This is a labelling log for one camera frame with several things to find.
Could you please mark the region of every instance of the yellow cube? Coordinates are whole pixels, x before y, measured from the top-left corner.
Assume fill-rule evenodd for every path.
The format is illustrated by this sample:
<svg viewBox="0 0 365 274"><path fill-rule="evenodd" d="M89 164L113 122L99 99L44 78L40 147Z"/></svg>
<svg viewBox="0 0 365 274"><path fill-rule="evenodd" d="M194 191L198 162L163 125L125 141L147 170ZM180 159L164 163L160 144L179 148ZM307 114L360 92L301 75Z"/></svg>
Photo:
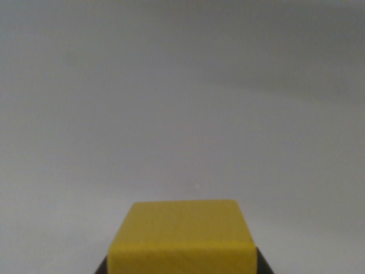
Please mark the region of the yellow cube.
<svg viewBox="0 0 365 274"><path fill-rule="evenodd" d="M112 242L109 274L256 274L257 253L233 200L135 203Z"/></svg>

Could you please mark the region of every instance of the block top face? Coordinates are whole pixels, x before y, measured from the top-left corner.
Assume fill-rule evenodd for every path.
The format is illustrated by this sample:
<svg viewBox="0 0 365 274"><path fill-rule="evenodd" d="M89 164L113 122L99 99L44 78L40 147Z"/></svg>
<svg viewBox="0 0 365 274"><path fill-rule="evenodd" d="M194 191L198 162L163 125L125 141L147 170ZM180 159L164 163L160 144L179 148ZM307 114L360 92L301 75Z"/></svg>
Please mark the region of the block top face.
<svg viewBox="0 0 365 274"><path fill-rule="evenodd" d="M109 251L209 247L254 247L234 200L135 203Z"/></svg>

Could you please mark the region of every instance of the black object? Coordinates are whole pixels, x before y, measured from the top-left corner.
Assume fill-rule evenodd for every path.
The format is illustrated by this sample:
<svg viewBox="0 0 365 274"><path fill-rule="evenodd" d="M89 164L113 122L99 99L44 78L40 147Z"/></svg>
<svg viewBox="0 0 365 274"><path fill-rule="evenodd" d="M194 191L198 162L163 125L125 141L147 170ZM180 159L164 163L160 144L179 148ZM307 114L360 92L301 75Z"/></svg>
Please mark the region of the black object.
<svg viewBox="0 0 365 274"><path fill-rule="evenodd" d="M263 257L260 249L258 247L256 248L257 251L257 274L274 274L274 272L271 270L269 264ZM95 274L108 274L107 269L107 258L103 260L103 262L100 264L98 270L95 272Z"/></svg>
<svg viewBox="0 0 365 274"><path fill-rule="evenodd" d="M107 258L103 260L103 262L99 265L98 270L95 272L95 274L108 274L108 268L107 268Z"/></svg>
<svg viewBox="0 0 365 274"><path fill-rule="evenodd" d="M257 274L274 274L271 267L263 257L260 249L256 248L257 251Z"/></svg>

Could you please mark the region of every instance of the wooden block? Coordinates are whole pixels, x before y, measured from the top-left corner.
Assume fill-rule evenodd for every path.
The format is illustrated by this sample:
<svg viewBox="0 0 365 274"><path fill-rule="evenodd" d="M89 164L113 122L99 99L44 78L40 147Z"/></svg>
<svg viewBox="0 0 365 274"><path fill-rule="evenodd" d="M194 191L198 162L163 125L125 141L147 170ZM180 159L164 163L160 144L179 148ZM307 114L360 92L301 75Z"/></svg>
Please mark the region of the wooden block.
<svg viewBox="0 0 365 274"><path fill-rule="evenodd" d="M233 200L135 203L107 255L108 274L256 274L257 251Z"/></svg>

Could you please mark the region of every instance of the gray background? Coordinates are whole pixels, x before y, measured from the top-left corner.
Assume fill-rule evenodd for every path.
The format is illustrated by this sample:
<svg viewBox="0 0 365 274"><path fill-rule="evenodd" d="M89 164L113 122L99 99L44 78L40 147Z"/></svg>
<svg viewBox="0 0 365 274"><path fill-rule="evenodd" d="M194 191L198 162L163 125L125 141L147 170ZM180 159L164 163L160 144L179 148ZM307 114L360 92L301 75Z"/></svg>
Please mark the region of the gray background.
<svg viewBox="0 0 365 274"><path fill-rule="evenodd" d="M134 201L206 198L277 273L363 273L365 9L336 3L2 1L0 273L92 273Z"/></svg>

